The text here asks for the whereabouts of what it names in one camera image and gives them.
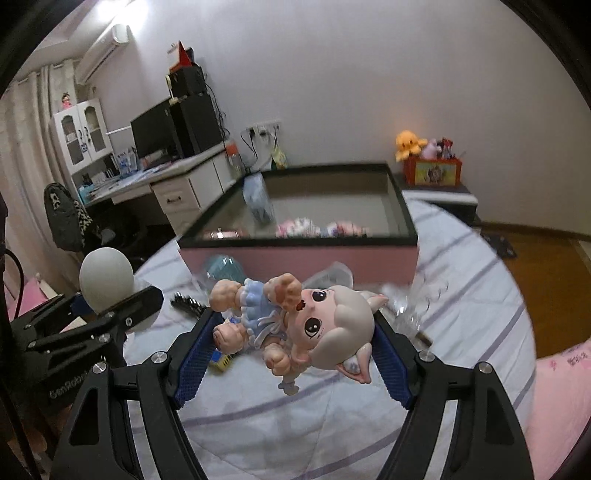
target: metal screw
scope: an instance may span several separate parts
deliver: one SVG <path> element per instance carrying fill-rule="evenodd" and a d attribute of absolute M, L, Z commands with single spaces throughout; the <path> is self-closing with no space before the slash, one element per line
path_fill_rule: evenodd
<path fill-rule="evenodd" d="M 151 360 L 155 364 L 161 364 L 165 362 L 167 358 L 168 355 L 166 354 L 166 352 L 156 352 L 154 355 L 152 355 Z"/>
<path fill-rule="evenodd" d="M 429 350 L 421 350 L 418 353 L 418 357 L 423 362 L 433 362 L 433 360 L 435 360 L 435 355 L 432 352 L 430 352 Z"/>
<path fill-rule="evenodd" d="M 486 362 L 480 362 L 478 364 L 478 370 L 480 370 L 484 374 L 491 374 L 492 373 L 492 365 L 487 364 Z"/>
<path fill-rule="evenodd" d="M 104 362 L 98 362 L 92 367 L 92 372 L 95 374 L 101 374 L 105 370 L 107 370 L 107 364 Z"/>

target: glass storage box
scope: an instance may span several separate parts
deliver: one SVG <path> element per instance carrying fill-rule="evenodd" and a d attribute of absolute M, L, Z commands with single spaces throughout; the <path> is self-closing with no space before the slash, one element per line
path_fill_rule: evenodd
<path fill-rule="evenodd" d="M 192 272 L 223 254 L 240 262 L 247 277 L 262 281 L 284 272 L 303 281 L 338 261 L 351 269 L 356 286 L 412 283 L 417 233 L 386 163 L 297 167 L 262 176 L 274 221 L 257 224 L 243 198 L 244 178 L 238 180 L 178 242 Z M 352 222 L 367 236 L 276 236 L 279 224 L 297 218 L 310 219 L 321 235 L 332 222 Z"/>

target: yellow plush toy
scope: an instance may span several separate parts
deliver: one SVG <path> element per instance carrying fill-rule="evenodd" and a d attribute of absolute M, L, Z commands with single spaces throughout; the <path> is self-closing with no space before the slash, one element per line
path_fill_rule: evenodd
<path fill-rule="evenodd" d="M 399 133 L 396 136 L 396 161 L 406 160 L 410 154 L 419 155 L 427 143 L 426 138 L 419 138 L 410 130 Z"/>

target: white ball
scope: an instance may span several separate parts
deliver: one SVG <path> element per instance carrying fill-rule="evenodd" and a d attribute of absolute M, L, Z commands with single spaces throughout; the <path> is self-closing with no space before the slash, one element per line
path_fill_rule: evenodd
<path fill-rule="evenodd" d="M 134 293 L 134 271 L 119 250 L 103 247 L 90 252 L 80 267 L 80 291 L 96 313 L 104 312 Z"/>

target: white wall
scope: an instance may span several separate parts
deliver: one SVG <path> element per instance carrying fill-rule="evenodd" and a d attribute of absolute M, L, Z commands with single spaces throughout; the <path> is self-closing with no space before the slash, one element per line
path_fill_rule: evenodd
<path fill-rule="evenodd" d="M 591 113 L 500 1 L 136 0 L 125 16 L 135 42 L 96 77 L 109 128 L 166 98 L 180 39 L 235 138 L 280 118 L 295 165 L 386 160 L 406 128 L 450 137 L 481 217 L 591 234 Z"/>

